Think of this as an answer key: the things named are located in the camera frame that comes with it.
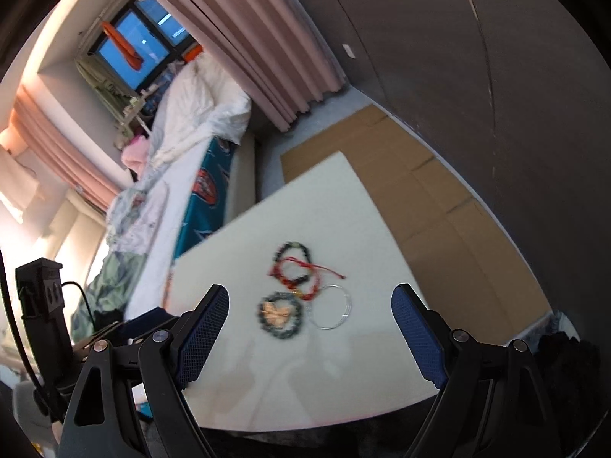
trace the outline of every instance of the gray floor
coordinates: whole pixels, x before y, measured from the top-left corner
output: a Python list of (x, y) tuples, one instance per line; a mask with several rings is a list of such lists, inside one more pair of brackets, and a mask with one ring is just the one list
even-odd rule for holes
[(271, 132), (257, 150), (258, 198), (263, 200), (284, 186), (280, 155), (371, 103), (365, 94), (348, 87), (316, 103), (295, 121), (289, 132)]

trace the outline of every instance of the white label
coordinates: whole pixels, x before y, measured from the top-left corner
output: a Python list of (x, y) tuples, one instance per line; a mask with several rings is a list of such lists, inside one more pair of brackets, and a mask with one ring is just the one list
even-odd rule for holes
[(350, 48), (349, 44), (343, 43), (342, 46), (344, 47), (344, 50), (346, 50), (347, 56), (349, 56), (350, 58), (356, 58), (356, 55), (352, 51), (352, 48)]

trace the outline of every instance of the pink cloth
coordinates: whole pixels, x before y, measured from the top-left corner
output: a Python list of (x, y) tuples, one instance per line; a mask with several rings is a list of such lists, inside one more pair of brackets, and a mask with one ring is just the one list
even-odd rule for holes
[(57, 130), (23, 86), (17, 89), (10, 123), (45, 165), (91, 203), (108, 209), (119, 188)]
[(158, 0), (287, 131), (340, 77), (290, 0)]
[(123, 165), (138, 174), (138, 179), (142, 178), (144, 168), (147, 166), (147, 155), (149, 154), (150, 145), (151, 143), (146, 137), (136, 136), (129, 145), (123, 148), (121, 153)]

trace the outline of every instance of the orange object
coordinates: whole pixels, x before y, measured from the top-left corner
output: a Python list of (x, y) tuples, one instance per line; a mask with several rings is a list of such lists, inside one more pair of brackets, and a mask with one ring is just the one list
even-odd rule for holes
[(194, 60), (196, 56), (198, 56), (202, 51), (204, 51), (204, 47), (199, 43), (191, 48), (187, 53), (184, 54), (184, 62), (189, 63), (191, 60)]
[(112, 44), (121, 52), (129, 66), (135, 71), (139, 71), (142, 68), (144, 59), (138, 54), (131, 43), (110, 22), (102, 22), (102, 30), (108, 36), (108, 39), (112, 41)]

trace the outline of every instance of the green curtain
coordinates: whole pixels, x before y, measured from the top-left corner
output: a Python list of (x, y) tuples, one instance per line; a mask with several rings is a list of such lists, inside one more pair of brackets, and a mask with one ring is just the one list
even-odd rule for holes
[(78, 71), (113, 117), (123, 119), (123, 109), (129, 105), (132, 96), (137, 96), (136, 92), (97, 55), (82, 56), (75, 62)]

